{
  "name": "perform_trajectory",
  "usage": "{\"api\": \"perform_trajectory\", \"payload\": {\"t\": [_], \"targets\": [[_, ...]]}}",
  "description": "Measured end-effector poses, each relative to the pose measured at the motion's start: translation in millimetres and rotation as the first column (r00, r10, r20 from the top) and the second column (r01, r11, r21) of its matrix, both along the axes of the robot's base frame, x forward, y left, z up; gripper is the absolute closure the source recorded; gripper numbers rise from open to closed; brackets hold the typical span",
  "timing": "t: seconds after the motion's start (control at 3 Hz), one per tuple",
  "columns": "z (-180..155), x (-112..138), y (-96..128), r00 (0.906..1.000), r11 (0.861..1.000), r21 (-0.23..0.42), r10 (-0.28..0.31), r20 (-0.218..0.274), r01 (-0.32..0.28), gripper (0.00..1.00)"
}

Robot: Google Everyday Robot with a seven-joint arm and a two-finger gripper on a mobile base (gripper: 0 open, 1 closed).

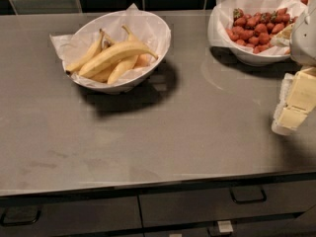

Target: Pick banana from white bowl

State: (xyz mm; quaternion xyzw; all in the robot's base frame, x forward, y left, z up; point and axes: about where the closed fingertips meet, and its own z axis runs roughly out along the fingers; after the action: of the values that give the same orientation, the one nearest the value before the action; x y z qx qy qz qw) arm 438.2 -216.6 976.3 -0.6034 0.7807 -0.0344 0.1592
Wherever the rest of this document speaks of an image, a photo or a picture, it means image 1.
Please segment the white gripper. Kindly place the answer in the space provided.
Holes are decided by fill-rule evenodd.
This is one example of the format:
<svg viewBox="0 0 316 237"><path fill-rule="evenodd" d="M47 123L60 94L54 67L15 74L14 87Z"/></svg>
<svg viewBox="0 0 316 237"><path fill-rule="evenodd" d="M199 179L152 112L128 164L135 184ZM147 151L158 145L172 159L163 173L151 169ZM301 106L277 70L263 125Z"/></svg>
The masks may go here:
<svg viewBox="0 0 316 237"><path fill-rule="evenodd" d="M287 47L291 58L303 66L294 75L286 73L281 82L272 131L291 135L316 108L316 0L299 15L294 26L289 24L274 35L271 44Z"/></svg>

